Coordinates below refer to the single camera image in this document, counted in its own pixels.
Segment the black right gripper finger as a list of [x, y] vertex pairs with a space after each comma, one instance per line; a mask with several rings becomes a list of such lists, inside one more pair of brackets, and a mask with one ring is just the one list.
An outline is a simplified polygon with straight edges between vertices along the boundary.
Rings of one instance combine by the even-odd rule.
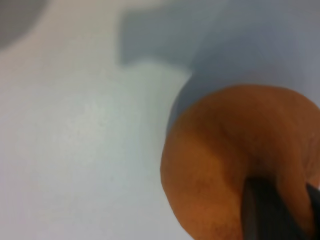
[[241, 225], [244, 240], [309, 240], [276, 188], [266, 179], [245, 181]]

